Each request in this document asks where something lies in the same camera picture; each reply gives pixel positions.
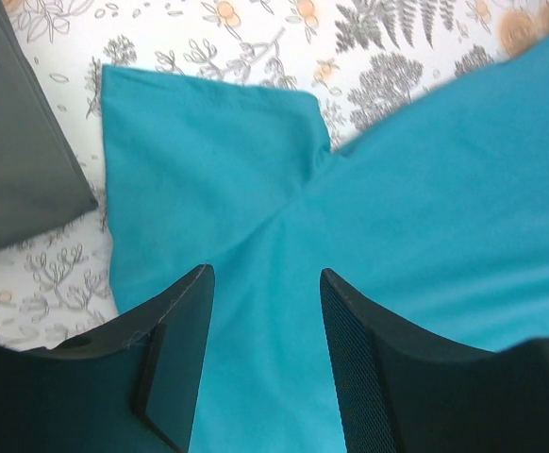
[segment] fern leaf print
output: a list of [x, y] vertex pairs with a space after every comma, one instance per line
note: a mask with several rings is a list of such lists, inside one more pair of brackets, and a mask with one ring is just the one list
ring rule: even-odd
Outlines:
[[388, 0], [384, 3], [384, 16], [381, 22], [384, 25], [384, 28], [386, 28], [386, 32], [388, 32], [390, 41], [392, 41], [397, 48], [400, 48], [396, 38], [396, 10], [393, 0]]
[[397, 0], [396, 14], [405, 39], [413, 46], [413, 24], [417, 12], [417, 0]]
[[441, 0], [441, 18], [444, 28], [448, 31], [453, 31], [453, 25], [455, 24], [455, 2], [457, 0]]
[[381, 29], [379, 28], [378, 19], [376, 16], [367, 16], [364, 21], [363, 33], [357, 35], [357, 42], [361, 45], [363, 49], [369, 47], [369, 41], [375, 44], [382, 50], [385, 50], [384, 43], [381, 41], [383, 35]]
[[421, 0], [425, 38], [432, 47], [434, 47], [432, 44], [432, 32], [434, 31], [434, 16], [436, 15], [437, 3], [438, 0]]

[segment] bedspread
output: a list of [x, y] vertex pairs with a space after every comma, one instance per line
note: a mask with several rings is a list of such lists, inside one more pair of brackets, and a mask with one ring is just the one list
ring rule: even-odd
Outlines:
[[104, 63], [312, 92], [335, 150], [449, 79], [517, 56], [549, 33], [544, 0], [4, 4], [100, 203], [0, 251], [0, 343], [20, 349], [54, 346], [117, 314], [108, 285]]

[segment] teal fabric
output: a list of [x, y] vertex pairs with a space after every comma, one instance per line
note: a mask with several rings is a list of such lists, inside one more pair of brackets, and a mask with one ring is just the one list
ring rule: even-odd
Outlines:
[[103, 121], [120, 311], [215, 267], [193, 453], [345, 451], [325, 267], [466, 344], [549, 335], [549, 39], [348, 157], [300, 92], [108, 67]]

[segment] leaf print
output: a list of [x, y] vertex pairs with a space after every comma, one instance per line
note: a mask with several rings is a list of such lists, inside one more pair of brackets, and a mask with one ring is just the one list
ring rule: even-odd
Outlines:
[[40, 12], [42, 10], [40, 0], [25, 0], [25, 8], [31, 9], [33, 12]]
[[67, 82], [69, 82], [69, 77], [67, 77], [66, 75], [63, 75], [63, 74], [53, 73], [49, 77], [52, 78], [57, 83], [67, 83]]
[[86, 74], [86, 90], [92, 93], [92, 98], [88, 98], [88, 111], [86, 112], [86, 119], [93, 114], [100, 116], [101, 114], [101, 80], [102, 80], [102, 64], [100, 59], [92, 57], [90, 62], [90, 68]]
[[29, 26], [29, 23], [31, 22], [31, 13], [29, 11], [23, 11], [21, 14], [19, 14], [19, 18], [17, 19], [17, 25], [20, 29], [25, 29]]
[[158, 58], [158, 63], [160, 65], [157, 65], [155, 67], [155, 70], [159, 73], [172, 73], [172, 74], [180, 74], [184, 75], [182, 70], [176, 65], [176, 59], [174, 51], [171, 50], [167, 55], [163, 52], [156, 52], [156, 57]]
[[382, 23], [386, 28], [390, 41], [392, 41], [396, 47], [400, 48], [398, 45], [398, 40], [396, 39], [396, 11], [393, 0], [388, 0], [384, 3], [384, 16], [382, 18]]
[[69, 5], [69, 14], [78, 16], [85, 13], [94, 3], [94, 0], [73, 0]]
[[331, 141], [331, 150], [335, 151], [341, 146], [342, 136], [340, 127], [346, 124], [346, 118], [341, 114], [341, 106], [337, 102], [326, 100], [325, 107], [321, 106], [321, 114], [323, 115], [324, 123], [329, 130], [329, 140]]
[[136, 46], [124, 35], [120, 35], [115, 39], [109, 40], [103, 53], [111, 60], [111, 63], [116, 66], [129, 66], [136, 62]]
[[360, 88], [348, 94], [348, 101], [359, 107], [350, 122], [363, 131], [410, 102], [410, 92], [424, 72], [422, 63], [400, 54], [371, 57], [371, 69], [360, 74]]
[[48, 21], [44, 16], [36, 16], [29, 24], [27, 42], [34, 42], [48, 30]]
[[62, 14], [63, 12], [62, 6], [57, 5], [56, 3], [46, 3], [44, 4], [44, 9], [53, 14]]
[[201, 2], [201, 5], [203, 5], [203, 8], [207, 9], [212, 14], [218, 15], [218, 11], [216, 11], [216, 8], [210, 5], [209, 3]]
[[400, 29], [409, 45], [413, 46], [413, 24], [417, 13], [417, 0], [397, 0], [396, 11]]
[[69, 21], [67, 19], [63, 19], [62, 17], [55, 17], [52, 21], [52, 27], [61, 35], [66, 35], [69, 33], [69, 26]]
[[464, 76], [478, 68], [493, 63], [492, 57], [481, 45], [474, 45], [460, 61], [455, 61], [455, 76]]
[[434, 17], [436, 15], [436, 8], [438, 7], [437, 4], [438, 0], [421, 0], [425, 38], [431, 47], [433, 47], [432, 32], [434, 30]]
[[441, 17], [444, 28], [448, 31], [453, 30], [454, 20], [454, 9], [455, 2], [457, 0], [441, 0]]
[[268, 5], [270, 2], [271, 0], [249, 0], [249, 3], [257, 3], [261, 5], [267, 12], [275, 15], [273, 9]]
[[225, 25], [225, 28], [226, 28], [226, 31], [228, 31], [228, 33], [230, 33], [230, 35], [235, 38], [236, 40], [238, 41], [243, 41], [241, 39], [241, 36], [239, 36], [239, 33], [237, 33], [235, 30], [233, 30], [233, 26], [231, 25]]
[[415, 19], [415, 7], [409, 2], [416, 0], [352, 0], [353, 8], [337, 5], [337, 9], [345, 19], [336, 21], [340, 31], [338, 39], [338, 53], [354, 48], [357, 44], [363, 49], [369, 48], [371, 43], [384, 49], [382, 26], [390, 41], [399, 47], [396, 36], [396, 23], [400, 20], [401, 28], [409, 43], [412, 40], [412, 22]]

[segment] dark gray fabric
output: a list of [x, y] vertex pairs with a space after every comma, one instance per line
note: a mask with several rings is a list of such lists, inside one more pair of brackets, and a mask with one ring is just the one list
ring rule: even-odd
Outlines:
[[0, 248], [94, 208], [88, 181], [0, 2]]

